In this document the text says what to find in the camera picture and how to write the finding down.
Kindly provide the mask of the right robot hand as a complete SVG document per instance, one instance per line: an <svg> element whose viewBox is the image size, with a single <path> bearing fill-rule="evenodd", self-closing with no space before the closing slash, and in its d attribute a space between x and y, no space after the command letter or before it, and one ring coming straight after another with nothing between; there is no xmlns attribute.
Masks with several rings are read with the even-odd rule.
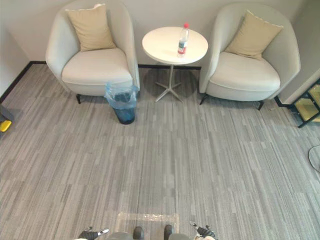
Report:
<svg viewBox="0 0 320 240"><path fill-rule="evenodd" d="M194 240L216 240L215 233L208 225L201 227L194 221L190 221L189 223L196 231L196 235L193 238Z"/></svg>

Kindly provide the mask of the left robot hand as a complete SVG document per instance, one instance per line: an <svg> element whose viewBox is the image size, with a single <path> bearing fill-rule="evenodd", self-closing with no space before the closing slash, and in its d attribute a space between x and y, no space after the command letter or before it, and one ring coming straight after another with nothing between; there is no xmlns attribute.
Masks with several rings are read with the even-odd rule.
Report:
<svg viewBox="0 0 320 240"><path fill-rule="evenodd" d="M87 229L83 230L78 236L79 239L85 240L95 240L96 238L107 234L109 232L108 228L102 229L100 231L93 231L93 228L90 226Z"/></svg>

